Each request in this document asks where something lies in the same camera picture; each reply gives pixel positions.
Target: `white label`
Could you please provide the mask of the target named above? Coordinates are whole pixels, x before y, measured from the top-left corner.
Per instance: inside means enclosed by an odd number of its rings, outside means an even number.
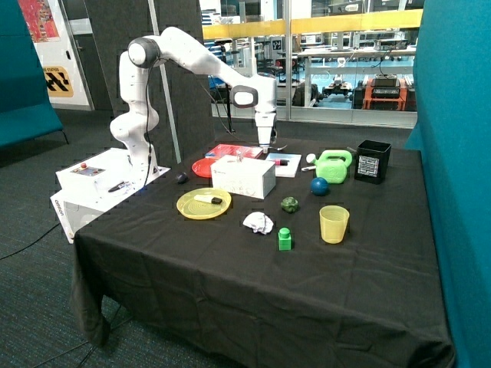
[[[358,160],[358,174],[377,177],[379,159],[360,156]]]

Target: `yellow cup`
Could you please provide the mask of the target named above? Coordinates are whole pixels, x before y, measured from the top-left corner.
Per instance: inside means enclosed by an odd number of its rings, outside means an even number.
[[[319,211],[321,237],[326,243],[337,244],[343,240],[350,212],[338,205],[326,205]]]

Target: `teal partition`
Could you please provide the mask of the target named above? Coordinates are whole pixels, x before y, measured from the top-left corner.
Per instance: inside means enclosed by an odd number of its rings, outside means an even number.
[[[62,130],[17,0],[0,5],[0,146]]]
[[[415,81],[419,149],[458,367],[491,366],[491,3],[430,0]]]

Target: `black bin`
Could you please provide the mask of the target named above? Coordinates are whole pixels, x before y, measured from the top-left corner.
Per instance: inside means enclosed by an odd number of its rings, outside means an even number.
[[[389,143],[365,140],[357,149],[354,178],[372,184],[383,182],[389,163],[390,148]]]

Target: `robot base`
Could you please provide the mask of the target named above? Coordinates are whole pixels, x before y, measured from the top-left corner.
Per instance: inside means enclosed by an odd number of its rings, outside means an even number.
[[[147,183],[169,170],[151,169]],[[131,179],[132,175],[127,150],[117,148],[56,173],[61,191],[51,197],[51,203],[68,242],[72,244],[75,232],[143,187],[145,178]]]

